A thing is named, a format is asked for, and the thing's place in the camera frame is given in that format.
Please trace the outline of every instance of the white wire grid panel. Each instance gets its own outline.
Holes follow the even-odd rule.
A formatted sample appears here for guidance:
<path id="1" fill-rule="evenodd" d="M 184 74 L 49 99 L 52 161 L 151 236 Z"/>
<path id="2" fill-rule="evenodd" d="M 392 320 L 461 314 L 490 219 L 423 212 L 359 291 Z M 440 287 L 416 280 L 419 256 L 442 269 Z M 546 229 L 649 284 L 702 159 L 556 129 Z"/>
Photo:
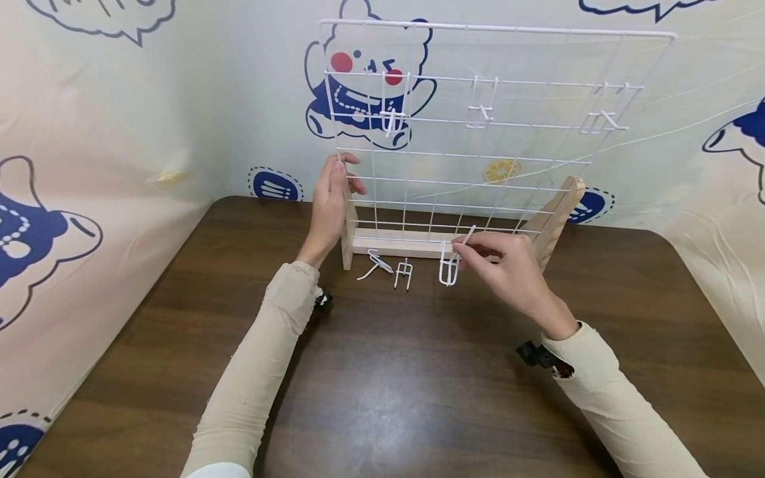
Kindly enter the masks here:
<path id="1" fill-rule="evenodd" d="M 675 39 L 339 18 L 319 26 L 323 63 L 307 58 L 307 71 L 323 71 L 324 136 L 362 160 L 358 226 L 379 239 L 381 229 L 427 231 L 409 238 L 426 242 L 476 222 L 522 232 L 546 213 L 563 180 L 629 129 L 628 109 Z M 513 173 L 485 175 L 496 161 Z"/>

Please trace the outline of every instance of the wall backdrop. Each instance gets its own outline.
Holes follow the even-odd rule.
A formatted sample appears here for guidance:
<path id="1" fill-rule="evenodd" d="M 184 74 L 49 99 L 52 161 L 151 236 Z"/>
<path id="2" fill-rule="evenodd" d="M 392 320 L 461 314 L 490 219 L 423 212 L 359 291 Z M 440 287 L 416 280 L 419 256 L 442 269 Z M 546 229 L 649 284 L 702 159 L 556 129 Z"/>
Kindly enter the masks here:
<path id="1" fill-rule="evenodd" d="M 312 62 L 334 41 L 347 49 L 336 71 L 427 73 L 447 67 L 456 46 L 425 35 L 405 61 L 332 36 L 322 18 L 677 33 L 625 117 L 630 130 L 586 170 L 570 222 L 669 240 L 765 382 L 762 2 L 303 3 L 0 5 L 0 478 L 24 463 L 216 198 L 311 200 L 336 134 L 359 148 L 432 146 L 417 122 L 392 138 L 380 125 L 333 124 L 321 100 L 328 80 Z M 437 82 L 400 96 L 414 117 L 455 101 Z M 511 173 L 544 171 L 480 160 L 459 175 Z"/>

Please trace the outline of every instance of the person's left hand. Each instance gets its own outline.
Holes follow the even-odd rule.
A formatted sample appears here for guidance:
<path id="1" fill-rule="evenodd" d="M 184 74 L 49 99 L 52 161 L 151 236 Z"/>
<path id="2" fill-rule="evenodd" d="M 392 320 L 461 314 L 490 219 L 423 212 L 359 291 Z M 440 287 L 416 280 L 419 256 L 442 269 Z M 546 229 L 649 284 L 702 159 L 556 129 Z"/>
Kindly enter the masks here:
<path id="1" fill-rule="evenodd" d="M 359 164 L 359 158 L 351 153 L 332 154 L 327 158 L 314 188 L 311 230 L 297 260 L 315 268 L 321 266 L 343 232 L 346 182 L 351 193 L 366 194 L 361 180 L 345 171 L 345 163 Z"/>

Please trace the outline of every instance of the lemon slice graphic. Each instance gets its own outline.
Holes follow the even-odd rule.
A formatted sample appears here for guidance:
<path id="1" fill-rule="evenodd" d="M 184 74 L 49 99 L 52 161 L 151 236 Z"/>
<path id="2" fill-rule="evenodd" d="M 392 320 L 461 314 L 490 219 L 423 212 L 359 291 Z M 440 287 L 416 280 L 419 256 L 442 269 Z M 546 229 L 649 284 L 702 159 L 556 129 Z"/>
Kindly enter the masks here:
<path id="1" fill-rule="evenodd" d="M 513 159 L 499 159 L 483 170 L 483 179 L 487 183 L 502 183 L 521 172 L 521 165 Z"/>

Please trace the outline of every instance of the black clip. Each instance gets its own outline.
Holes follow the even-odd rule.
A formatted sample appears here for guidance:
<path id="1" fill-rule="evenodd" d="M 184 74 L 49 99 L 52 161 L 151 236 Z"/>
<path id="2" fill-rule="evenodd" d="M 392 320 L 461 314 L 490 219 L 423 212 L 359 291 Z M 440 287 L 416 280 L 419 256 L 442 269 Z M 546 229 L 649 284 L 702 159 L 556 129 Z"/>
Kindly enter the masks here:
<path id="1" fill-rule="evenodd" d="M 571 376 L 574 373 L 574 367 L 560 360 L 543 345 L 536 346 L 529 340 L 516 349 L 526 365 L 529 367 L 540 366 L 543 369 L 555 368 L 555 371 L 563 377 Z"/>

